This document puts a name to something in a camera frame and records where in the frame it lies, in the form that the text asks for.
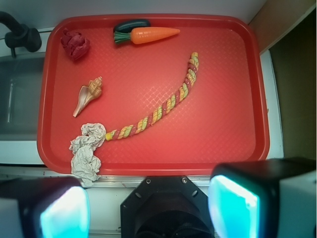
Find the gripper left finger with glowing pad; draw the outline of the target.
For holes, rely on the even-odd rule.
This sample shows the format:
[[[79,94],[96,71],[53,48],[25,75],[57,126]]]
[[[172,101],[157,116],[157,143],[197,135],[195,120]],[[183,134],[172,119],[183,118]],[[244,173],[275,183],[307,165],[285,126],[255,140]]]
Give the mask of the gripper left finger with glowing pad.
[[[78,179],[1,181],[2,238],[87,238],[89,228],[89,198]]]

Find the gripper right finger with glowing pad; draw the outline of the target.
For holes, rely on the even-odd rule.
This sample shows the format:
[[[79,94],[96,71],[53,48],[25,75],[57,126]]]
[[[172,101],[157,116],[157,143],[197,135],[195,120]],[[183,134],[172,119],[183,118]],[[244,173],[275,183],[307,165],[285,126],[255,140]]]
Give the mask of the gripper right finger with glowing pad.
[[[221,238],[314,238],[317,163],[305,158],[217,165],[208,207]]]

